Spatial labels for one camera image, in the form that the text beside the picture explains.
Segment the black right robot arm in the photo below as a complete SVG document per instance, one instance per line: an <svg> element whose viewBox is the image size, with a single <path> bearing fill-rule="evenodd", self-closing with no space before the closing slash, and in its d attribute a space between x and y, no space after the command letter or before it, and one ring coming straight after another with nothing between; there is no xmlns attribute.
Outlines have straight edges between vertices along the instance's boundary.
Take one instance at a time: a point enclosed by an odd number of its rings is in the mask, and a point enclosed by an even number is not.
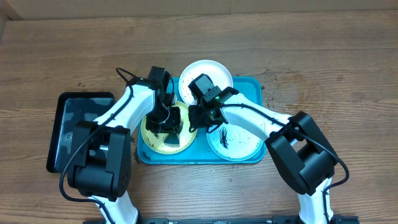
<svg viewBox="0 0 398 224"><path fill-rule="evenodd" d="M301 222L331 223L329 190L340 158L310 115L280 114L242 93L200 99L188 107L188 115L191 130L226 123L264 141L280 176L298 194Z"/></svg>

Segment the white pink plate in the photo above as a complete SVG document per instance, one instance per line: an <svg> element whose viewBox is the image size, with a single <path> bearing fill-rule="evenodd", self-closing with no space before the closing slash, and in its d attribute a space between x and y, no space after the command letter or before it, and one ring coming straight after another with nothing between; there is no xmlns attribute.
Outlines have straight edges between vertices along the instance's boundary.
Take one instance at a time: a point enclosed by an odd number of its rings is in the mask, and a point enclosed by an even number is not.
<svg viewBox="0 0 398 224"><path fill-rule="evenodd" d="M197 103L188 85L202 73L208 75L213 84L220 87L221 90L228 86L233 87L233 78L224 65L214 60L198 60L183 70L178 81L178 91L186 105Z"/></svg>

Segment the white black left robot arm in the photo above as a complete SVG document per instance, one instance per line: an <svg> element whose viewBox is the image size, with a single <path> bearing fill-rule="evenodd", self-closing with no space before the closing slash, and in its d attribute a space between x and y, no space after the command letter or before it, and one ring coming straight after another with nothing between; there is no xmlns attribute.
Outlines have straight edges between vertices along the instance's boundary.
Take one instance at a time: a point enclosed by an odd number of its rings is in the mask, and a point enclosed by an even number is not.
<svg viewBox="0 0 398 224"><path fill-rule="evenodd" d="M123 96L94 121L80 121L72 139L72 157L60 182L77 189L76 202L94 203L105 223L136 223L138 209L127 188L131 178L131 133L143 118L159 131L177 126L174 92L166 85L128 85Z"/></svg>

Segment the yellow plate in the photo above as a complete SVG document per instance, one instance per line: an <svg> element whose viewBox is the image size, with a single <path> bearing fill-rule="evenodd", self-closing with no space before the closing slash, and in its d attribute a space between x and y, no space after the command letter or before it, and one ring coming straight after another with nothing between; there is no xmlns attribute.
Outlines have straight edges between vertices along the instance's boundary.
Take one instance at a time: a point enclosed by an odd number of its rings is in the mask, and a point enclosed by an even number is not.
<svg viewBox="0 0 398 224"><path fill-rule="evenodd" d="M197 131L192 133L189 132L190 121L188 118L188 105L184 102L177 101L173 107L180 108L181 122L182 122L182 130L179 134L177 134L179 144L170 144L166 143L165 139L169 136L168 133L159 133L155 134L146 129L146 116L142 119L141 122L141 135L144 139L144 142L148 147L150 147L153 151L161 153L161 154L176 154L185 150L197 135Z"/></svg>

